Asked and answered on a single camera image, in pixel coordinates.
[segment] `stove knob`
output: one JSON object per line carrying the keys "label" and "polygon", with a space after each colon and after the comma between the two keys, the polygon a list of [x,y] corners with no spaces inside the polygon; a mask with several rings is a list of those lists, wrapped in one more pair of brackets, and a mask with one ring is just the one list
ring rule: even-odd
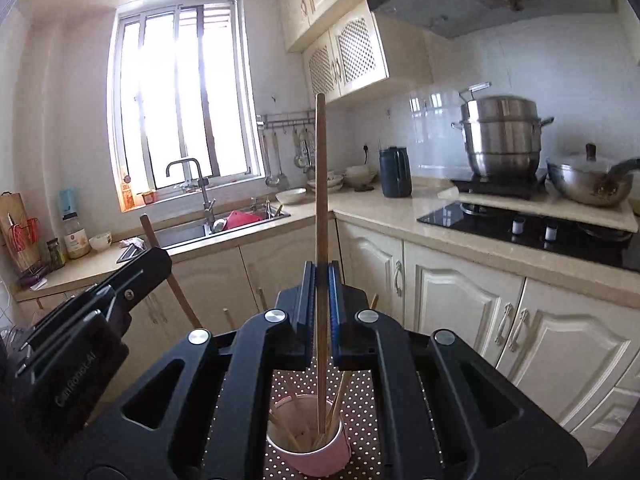
{"label": "stove knob", "polygon": [[547,224],[545,231],[545,240],[547,242],[555,242],[558,236],[558,226],[556,224]]}
{"label": "stove knob", "polygon": [[515,235],[521,235],[524,231],[524,218],[522,216],[516,216],[513,219],[513,224],[511,225],[511,232]]}

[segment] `jar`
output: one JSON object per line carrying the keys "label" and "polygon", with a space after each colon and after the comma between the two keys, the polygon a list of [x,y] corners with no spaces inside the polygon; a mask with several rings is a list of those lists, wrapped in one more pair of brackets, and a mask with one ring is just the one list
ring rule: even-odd
{"label": "jar", "polygon": [[63,216],[62,225],[65,228],[65,245],[69,258],[75,260],[88,254],[91,245],[89,245],[86,231],[80,225],[78,213],[69,213]]}
{"label": "jar", "polygon": [[57,238],[49,240],[47,242],[47,249],[49,250],[49,256],[51,256],[51,269],[58,270],[65,266],[65,255],[60,247],[60,242]]}

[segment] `brown polka dot fabric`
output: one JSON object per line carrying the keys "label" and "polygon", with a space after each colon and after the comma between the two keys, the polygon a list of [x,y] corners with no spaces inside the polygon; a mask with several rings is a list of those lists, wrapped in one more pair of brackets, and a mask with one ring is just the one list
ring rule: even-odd
{"label": "brown polka dot fabric", "polygon": [[[290,374],[292,387],[297,394],[316,393],[316,360],[305,372],[279,372],[273,374],[271,385],[272,403],[287,397],[286,383],[283,373]],[[332,363],[327,370],[327,399],[334,400],[338,391],[341,373]],[[373,383],[369,371],[354,372],[347,388],[342,404],[342,420],[344,421],[349,444],[351,460],[340,472],[331,475],[331,480],[376,480],[382,477],[380,471],[380,448],[378,446],[378,420],[373,398]],[[264,480],[307,480],[314,477],[305,476],[289,467],[276,450],[267,443],[264,458]]]}

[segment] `pink container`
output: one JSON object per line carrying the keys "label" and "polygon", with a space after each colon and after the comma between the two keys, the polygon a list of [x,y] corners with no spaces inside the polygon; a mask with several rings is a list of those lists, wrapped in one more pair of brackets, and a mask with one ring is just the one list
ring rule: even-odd
{"label": "pink container", "polygon": [[[300,409],[295,408],[291,397],[286,397],[276,403],[273,411],[287,425],[300,443],[300,447],[309,449],[318,432],[318,396],[298,395],[298,401]],[[331,402],[327,401],[327,413],[330,407]],[[330,476],[344,469],[351,458],[351,447],[342,418],[340,418],[337,433],[331,441],[316,451],[309,453],[290,451],[289,448],[292,445],[287,435],[271,422],[267,426],[267,441],[285,462],[307,476]]]}

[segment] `countertop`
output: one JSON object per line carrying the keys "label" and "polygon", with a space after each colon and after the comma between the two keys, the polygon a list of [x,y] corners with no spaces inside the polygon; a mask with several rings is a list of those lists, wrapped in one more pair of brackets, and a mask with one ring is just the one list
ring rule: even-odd
{"label": "countertop", "polygon": [[[412,196],[402,199],[383,197],[379,187],[362,193],[343,189],[328,197],[330,218],[611,303],[640,308],[640,274],[636,272],[417,222],[418,217],[457,199],[449,187],[443,181],[414,184]],[[177,263],[313,225],[313,197],[311,194],[305,203],[285,206],[290,217],[193,242],[171,249],[169,254]],[[103,253],[69,262],[52,272],[45,286],[36,291],[20,291],[15,299],[26,301],[97,283],[122,265],[115,263],[122,251],[114,244]]]}

